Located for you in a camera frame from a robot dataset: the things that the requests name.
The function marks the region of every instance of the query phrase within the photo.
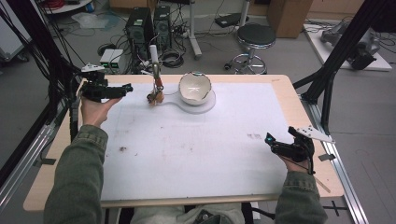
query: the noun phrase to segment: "white bowl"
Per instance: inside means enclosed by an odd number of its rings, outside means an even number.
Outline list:
[[[210,79],[201,72],[188,73],[178,83],[181,99],[189,105],[204,104],[211,90]]]

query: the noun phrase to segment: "gray floor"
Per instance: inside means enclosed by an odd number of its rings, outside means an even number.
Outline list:
[[[211,17],[197,19],[196,30],[207,31],[212,21]],[[251,21],[266,23],[266,19],[260,17],[251,17]],[[60,18],[59,22],[62,27],[72,31],[65,37],[84,62],[96,64],[100,60],[97,48],[110,40],[115,41],[114,36],[122,35],[125,24],[125,21],[116,18],[112,21],[114,26],[105,30],[81,30],[77,24],[69,24],[70,19]],[[220,29],[214,24],[211,31],[222,33],[228,29]],[[186,40],[184,64],[179,68],[163,67],[163,74],[184,74],[193,70],[215,75],[232,74],[231,71],[225,71],[223,65],[241,52],[234,34],[197,37],[203,52],[202,58],[194,60],[190,43]],[[394,66],[394,53],[385,49],[379,53]],[[82,62],[71,54],[73,62],[81,67]],[[268,74],[287,75],[292,82],[311,75],[321,67],[305,34],[300,34],[296,39],[279,38],[272,48],[258,50],[257,54],[265,60]],[[48,101],[48,83],[34,62],[14,61],[1,67],[0,71],[3,72],[0,75],[0,92],[3,96],[0,109],[0,165],[3,166]],[[395,75],[395,70],[376,72],[340,69],[333,87],[331,135],[371,223],[396,222],[396,177],[392,173],[396,167]],[[306,88],[302,87],[297,92],[303,93]],[[26,176],[0,215],[0,223],[42,223],[42,213],[30,213],[22,208],[37,171],[38,168],[33,167]],[[331,206],[332,201],[338,207],[346,206],[343,198],[323,199],[322,204]],[[263,210],[274,212],[276,202],[260,202],[259,205]],[[353,223],[348,211],[340,210],[339,216],[333,210],[327,210],[327,213],[328,223]],[[273,222],[263,217],[258,223]]]

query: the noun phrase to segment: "green sleeve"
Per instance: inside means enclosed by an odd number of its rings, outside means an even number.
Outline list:
[[[325,223],[327,215],[319,198],[312,175],[288,172],[276,206],[276,223]]]
[[[100,198],[107,134],[94,126],[80,128],[64,150],[46,201],[44,223],[100,223]]]

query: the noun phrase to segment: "cardboard box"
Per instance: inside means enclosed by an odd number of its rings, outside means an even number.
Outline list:
[[[157,6],[157,0],[109,0],[110,7],[116,9],[134,8],[134,7],[149,7],[153,12]]]
[[[272,0],[267,20],[276,31],[276,37],[296,38],[302,31],[313,0]]]

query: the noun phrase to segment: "person's right hand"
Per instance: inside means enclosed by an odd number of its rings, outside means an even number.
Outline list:
[[[285,162],[288,171],[295,171],[308,174],[308,160],[295,162],[291,158],[279,156],[278,157]]]
[[[81,97],[82,124],[90,124],[100,128],[101,124],[107,120],[107,113],[111,106],[118,103],[121,99],[111,99],[105,103],[96,103]]]

